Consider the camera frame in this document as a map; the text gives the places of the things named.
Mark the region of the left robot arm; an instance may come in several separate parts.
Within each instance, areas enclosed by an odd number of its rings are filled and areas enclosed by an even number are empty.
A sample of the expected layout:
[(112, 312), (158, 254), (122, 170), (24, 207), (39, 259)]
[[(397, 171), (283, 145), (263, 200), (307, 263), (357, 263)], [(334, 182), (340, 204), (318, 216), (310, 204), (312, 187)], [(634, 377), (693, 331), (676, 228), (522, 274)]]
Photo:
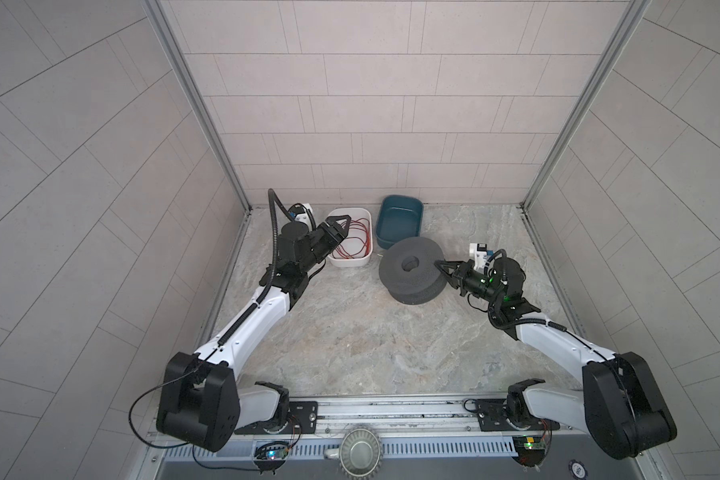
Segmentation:
[(237, 376), (270, 329), (295, 306), (327, 258), (349, 236), (348, 215), (322, 223), (297, 220), (274, 190), (268, 192), (272, 259), (247, 305), (193, 353), (168, 362), (156, 415), (158, 432), (217, 452), (252, 424), (280, 431), (289, 422), (289, 391), (271, 382), (241, 388)]

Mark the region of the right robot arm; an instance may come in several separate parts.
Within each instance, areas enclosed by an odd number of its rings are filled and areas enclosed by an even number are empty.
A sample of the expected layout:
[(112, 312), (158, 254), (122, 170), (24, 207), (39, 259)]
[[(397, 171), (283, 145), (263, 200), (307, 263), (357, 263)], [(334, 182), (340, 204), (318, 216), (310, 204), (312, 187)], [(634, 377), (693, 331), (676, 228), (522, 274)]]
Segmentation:
[(551, 420), (590, 435), (613, 459), (676, 439), (678, 429), (648, 362), (634, 352), (616, 353), (554, 322), (523, 295), (526, 274), (504, 250), (487, 259), (484, 272), (473, 261), (435, 261), (435, 267), (463, 297), (487, 303), (490, 324), (553, 360), (577, 380), (578, 390), (528, 379), (509, 387), (507, 421), (526, 429)]

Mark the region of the grey perforated cable spool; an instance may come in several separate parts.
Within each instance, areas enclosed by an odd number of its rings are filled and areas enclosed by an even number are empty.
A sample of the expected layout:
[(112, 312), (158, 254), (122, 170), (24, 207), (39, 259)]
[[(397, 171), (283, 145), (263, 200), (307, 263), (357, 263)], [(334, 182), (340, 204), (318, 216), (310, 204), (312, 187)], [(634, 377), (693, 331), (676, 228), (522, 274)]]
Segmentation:
[(444, 259), (441, 247), (424, 237), (403, 239), (384, 254), (379, 278), (393, 299), (406, 305), (420, 305), (436, 298), (446, 278), (435, 266)]

